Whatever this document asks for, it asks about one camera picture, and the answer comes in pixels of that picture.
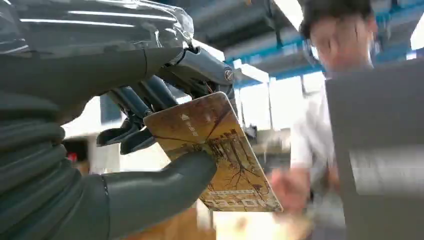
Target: ceiling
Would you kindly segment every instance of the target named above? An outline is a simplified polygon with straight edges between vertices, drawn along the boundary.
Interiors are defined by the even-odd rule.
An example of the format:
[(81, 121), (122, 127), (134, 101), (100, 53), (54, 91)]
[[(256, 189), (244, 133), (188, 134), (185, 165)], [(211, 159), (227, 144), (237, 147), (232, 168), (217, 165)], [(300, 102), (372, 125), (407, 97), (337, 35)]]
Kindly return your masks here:
[[(193, 18), (194, 37), (223, 51), (227, 59), (251, 54), (248, 63), (268, 73), (309, 64), (301, 49), (290, 49), (288, 52), (281, 50), (281, 46), (301, 39), (286, 16), (274, 4), (274, 0), (158, 2), (185, 9)], [(384, 49), (409, 43), (411, 34), (423, 14), (424, 0), (372, 0), (372, 5), (376, 13), (393, 12), (389, 28), (380, 26)], [(390, 32), (390, 38), (386, 37), (387, 32)], [(252, 54), (272, 48), (279, 50), (267, 56)]]

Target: window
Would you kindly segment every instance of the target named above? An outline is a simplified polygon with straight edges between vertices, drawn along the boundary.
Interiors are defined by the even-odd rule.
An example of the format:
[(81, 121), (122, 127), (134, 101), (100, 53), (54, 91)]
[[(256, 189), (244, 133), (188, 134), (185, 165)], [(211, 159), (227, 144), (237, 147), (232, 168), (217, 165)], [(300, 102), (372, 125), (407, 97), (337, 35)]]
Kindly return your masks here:
[(76, 136), (86, 136), (99, 132), (102, 127), (100, 97), (93, 97), (85, 105), (81, 115), (73, 121), (62, 125), (67, 138)]
[(100, 122), (109, 124), (122, 121), (122, 114), (116, 103), (107, 95), (100, 96)]
[(274, 130), (289, 128), (303, 101), (300, 76), (272, 81), (269, 94)]
[(416, 59), (417, 54), (415, 52), (410, 52), (406, 54), (406, 60)]
[(247, 86), (240, 90), (243, 103), (244, 123), (257, 126), (258, 130), (271, 128), (268, 85), (266, 83)]
[(234, 96), (235, 96), (235, 104), (237, 105), (237, 116), (238, 116), (238, 123), (240, 125), (243, 125), (243, 108), (242, 108), (242, 99), (240, 96), (240, 89), (234, 89)]
[(410, 43), (412, 50), (424, 48), (424, 14), (412, 32)]
[(307, 94), (318, 92), (324, 86), (326, 77), (322, 71), (303, 75), (303, 86)]

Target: robotic hand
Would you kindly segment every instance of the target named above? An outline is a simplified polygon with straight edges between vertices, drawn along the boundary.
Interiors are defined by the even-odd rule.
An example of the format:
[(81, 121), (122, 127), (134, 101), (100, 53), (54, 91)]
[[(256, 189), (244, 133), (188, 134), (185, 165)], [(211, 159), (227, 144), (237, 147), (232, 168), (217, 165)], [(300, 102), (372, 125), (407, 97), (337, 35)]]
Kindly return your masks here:
[(60, 127), (108, 93), (128, 118), (98, 144), (125, 154), (152, 143), (144, 116), (177, 104), (161, 78), (233, 99), (231, 69), (191, 47), (190, 21), (147, 0), (0, 0), (0, 239), (118, 239), (195, 202), (217, 170), (206, 153), (82, 177)]

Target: man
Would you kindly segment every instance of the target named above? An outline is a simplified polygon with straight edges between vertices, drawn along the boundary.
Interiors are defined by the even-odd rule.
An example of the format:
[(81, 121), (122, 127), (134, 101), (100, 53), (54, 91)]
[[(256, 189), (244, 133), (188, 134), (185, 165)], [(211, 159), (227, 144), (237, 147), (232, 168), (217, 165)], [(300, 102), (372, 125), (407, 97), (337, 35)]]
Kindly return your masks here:
[[(316, 48), (319, 61), (329, 77), (343, 71), (372, 67), (370, 50), (377, 23), (370, 0), (306, 0), (303, 15), (300, 33)], [(321, 230), (327, 227), (344, 229), (342, 204), (338, 196), (331, 193), (336, 193), (339, 188), (334, 158), (327, 96), (323, 89), (307, 100), (302, 115), (291, 129), (290, 169), (275, 170), (270, 179), (284, 209), (299, 214), (307, 205), (310, 206), (311, 192), (314, 192), (311, 185), (322, 173), (327, 191), (320, 201), (321, 210), (320, 207), (315, 209), (318, 213), (321, 211), (324, 219), (318, 223), (325, 226)], [(333, 200), (325, 200), (326, 196), (332, 196), (328, 198)], [(344, 238), (334, 236), (331, 240)]]

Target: gray panel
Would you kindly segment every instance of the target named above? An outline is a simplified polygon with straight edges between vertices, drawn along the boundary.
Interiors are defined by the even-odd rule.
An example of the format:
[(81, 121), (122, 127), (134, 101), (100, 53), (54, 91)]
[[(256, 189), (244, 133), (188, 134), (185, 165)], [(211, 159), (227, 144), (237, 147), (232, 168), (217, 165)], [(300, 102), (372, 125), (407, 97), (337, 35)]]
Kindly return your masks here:
[[(349, 73), (326, 83), (350, 240), (423, 239), (424, 197), (418, 194), (420, 187), (415, 192), (395, 188), (400, 180), (410, 180), (412, 176), (387, 184), (377, 172), (373, 176), (380, 177), (392, 191), (359, 191), (359, 194), (359, 178), (354, 178), (352, 169), (357, 166), (351, 164), (350, 156), (353, 151), (384, 150), (387, 153), (398, 148), (403, 149), (402, 152), (395, 152), (402, 155), (395, 158), (396, 164), (392, 162), (392, 170), (399, 166), (414, 167), (408, 157), (413, 152), (405, 149), (424, 148), (423, 66), (423, 60), (409, 60), (373, 71)], [(389, 160), (383, 157), (380, 162), (389, 165)], [(415, 167), (422, 164), (424, 160), (415, 161)], [(372, 185), (376, 181), (369, 179), (368, 183)]]

